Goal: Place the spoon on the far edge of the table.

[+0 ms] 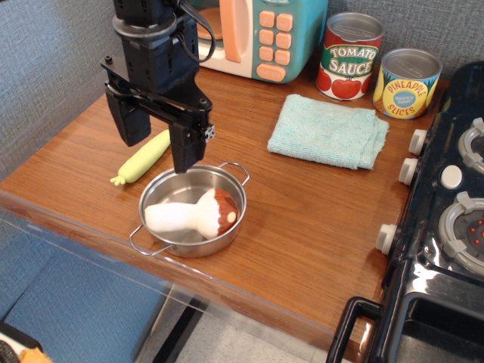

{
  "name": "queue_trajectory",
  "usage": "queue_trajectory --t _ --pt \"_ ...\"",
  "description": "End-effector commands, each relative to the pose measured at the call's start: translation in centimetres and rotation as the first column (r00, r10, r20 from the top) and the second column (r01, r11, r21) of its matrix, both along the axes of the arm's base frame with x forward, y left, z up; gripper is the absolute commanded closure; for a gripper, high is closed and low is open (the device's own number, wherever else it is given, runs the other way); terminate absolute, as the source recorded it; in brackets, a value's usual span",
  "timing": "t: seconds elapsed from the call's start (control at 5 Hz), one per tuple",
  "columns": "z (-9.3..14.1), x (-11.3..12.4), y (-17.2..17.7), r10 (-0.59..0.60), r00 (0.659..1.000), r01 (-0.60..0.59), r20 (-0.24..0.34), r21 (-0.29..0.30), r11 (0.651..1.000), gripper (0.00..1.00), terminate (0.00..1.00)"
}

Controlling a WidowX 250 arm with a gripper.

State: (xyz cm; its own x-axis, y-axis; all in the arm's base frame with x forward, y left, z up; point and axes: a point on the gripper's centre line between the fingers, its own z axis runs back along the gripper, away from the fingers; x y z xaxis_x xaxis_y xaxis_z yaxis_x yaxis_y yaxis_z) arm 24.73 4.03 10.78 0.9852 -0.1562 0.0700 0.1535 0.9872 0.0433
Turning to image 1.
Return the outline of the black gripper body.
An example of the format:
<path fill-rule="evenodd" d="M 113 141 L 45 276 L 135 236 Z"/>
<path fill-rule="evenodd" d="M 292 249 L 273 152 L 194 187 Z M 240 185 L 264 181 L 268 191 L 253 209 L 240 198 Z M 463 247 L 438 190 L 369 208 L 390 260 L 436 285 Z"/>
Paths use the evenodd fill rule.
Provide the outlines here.
<path fill-rule="evenodd" d="M 105 57 L 106 89 L 137 99 L 138 107 L 169 126 L 178 123 L 213 136 L 210 99 L 198 88 L 197 25 L 191 17 L 167 17 L 146 26 L 113 18 L 123 44 L 121 57 Z"/>

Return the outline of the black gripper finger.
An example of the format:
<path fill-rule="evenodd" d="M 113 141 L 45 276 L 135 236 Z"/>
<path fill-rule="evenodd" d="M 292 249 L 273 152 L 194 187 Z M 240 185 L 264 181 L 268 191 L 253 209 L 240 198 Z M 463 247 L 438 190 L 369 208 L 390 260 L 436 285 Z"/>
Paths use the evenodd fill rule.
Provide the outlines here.
<path fill-rule="evenodd" d="M 134 146 L 151 134 L 150 117 L 138 107 L 136 98 L 115 94 L 109 88 L 105 93 L 119 136 L 127 146 Z"/>
<path fill-rule="evenodd" d="M 169 127 L 169 134 L 176 173 L 187 172 L 204 158 L 206 140 L 199 129 L 175 123 Z"/>

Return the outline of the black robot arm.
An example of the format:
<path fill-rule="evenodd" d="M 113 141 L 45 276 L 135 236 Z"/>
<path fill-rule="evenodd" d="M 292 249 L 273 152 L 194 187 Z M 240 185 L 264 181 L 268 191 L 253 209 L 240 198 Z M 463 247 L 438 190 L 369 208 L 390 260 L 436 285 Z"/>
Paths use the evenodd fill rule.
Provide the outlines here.
<path fill-rule="evenodd" d="M 210 99 L 196 84 L 203 59 L 197 28 L 212 28 L 187 1 L 115 1 L 113 28 L 121 57 L 106 56 L 105 93 L 121 139 L 133 146 L 149 136 L 150 118 L 169 126 L 174 169 L 187 172 L 204 158 L 214 136 Z"/>

